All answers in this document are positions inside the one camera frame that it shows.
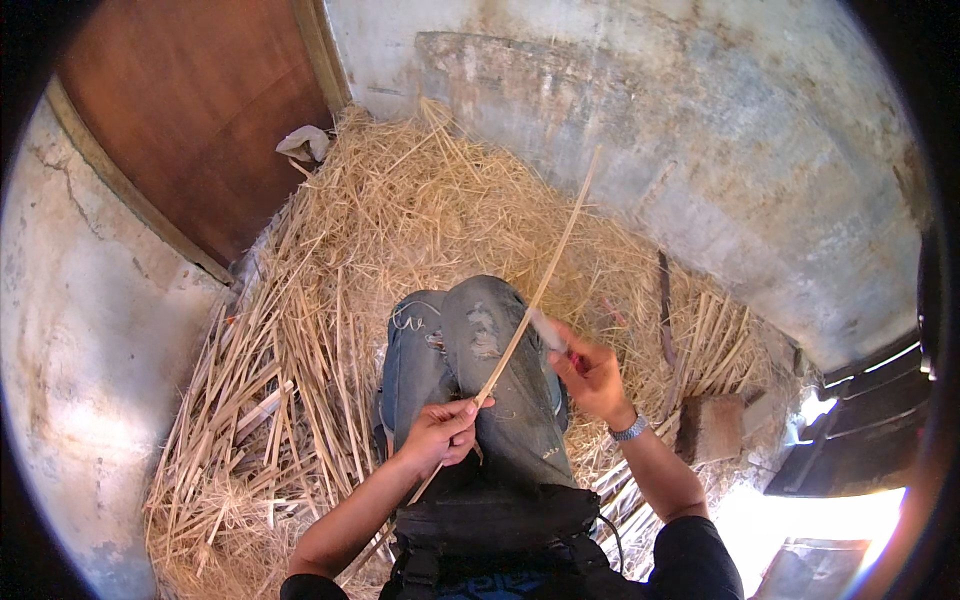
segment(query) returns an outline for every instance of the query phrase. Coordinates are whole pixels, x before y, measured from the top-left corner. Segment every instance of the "right hand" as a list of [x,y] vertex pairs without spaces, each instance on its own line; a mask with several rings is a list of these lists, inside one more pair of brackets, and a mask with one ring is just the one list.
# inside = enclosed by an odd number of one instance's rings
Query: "right hand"
[[605,420],[613,431],[625,431],[636,421],[634,405],[623,395],[623,381],[616,354],[610,348],[578,338],[565,323],[551,319],[570,351],[583,357],[587,370],[579,374],[573,362],[559,352],[547,359],[566,385],[566,390],[585,412]]

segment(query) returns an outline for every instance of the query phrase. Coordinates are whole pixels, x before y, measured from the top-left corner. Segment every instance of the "metal watch band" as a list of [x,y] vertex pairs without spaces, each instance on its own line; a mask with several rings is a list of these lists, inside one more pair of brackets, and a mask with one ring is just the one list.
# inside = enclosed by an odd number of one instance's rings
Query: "metal watch band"
[[617,440],[618,442],[626,442],[627,440],[632,440],[636,436],[643,433],[643,430],[650,426],[650,422],[643,415],[637,415],[634,424],[624,431],[613,431],[610,430],[610,435]]

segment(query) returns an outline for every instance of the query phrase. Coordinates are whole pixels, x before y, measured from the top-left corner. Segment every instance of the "brown door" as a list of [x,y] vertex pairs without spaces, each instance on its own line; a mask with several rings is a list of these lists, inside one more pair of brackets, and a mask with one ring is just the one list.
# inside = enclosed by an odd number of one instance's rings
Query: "brown door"
[[289,0],[106,0],[58,72],[120,170],[224,266],[302,180],[277,142],[332,126]]

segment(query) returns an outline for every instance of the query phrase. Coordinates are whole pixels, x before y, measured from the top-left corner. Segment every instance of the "black bag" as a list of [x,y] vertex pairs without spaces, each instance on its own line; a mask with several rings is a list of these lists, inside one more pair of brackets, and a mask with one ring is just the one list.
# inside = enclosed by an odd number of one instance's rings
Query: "black bag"
[[384,591],[398,590],[397,598],[404,600],[430,600],[442,572],[454,568],[467,577],[471,568],[463,565],[470,564],[480,568],[473,574],[485,574],[483,568],[489,574],[509,557],[512,566],[556,574],[535,598],[636,598],[636,584],[612,571],[589,538],[599,501],[590,490],[542,485],[530,496],[473,491],[398,509],[396,531],[404,552]]
[[591,490],[542,485],[536,495],[465,492],[396,511],[396,530],[411,546],[446,555],[542,549],[590,529],[600,514]]

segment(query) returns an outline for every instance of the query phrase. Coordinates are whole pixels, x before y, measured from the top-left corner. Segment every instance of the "black shirt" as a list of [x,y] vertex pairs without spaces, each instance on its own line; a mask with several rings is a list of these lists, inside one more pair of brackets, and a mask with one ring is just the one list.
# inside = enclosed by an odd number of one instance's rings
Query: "black shirt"
[[[514,600],[536,591],[551,573],[491,573],[437,590],[437,600]],[[381,600],[394,600],[395,594]],[[293,575],[280,588],[280,600],[346,600],[347,595],[320,575]],[[654,543],[654,570],[636,585],[638,599],[743,600],[740,574],[709,519],[683,516],[663,526]]]

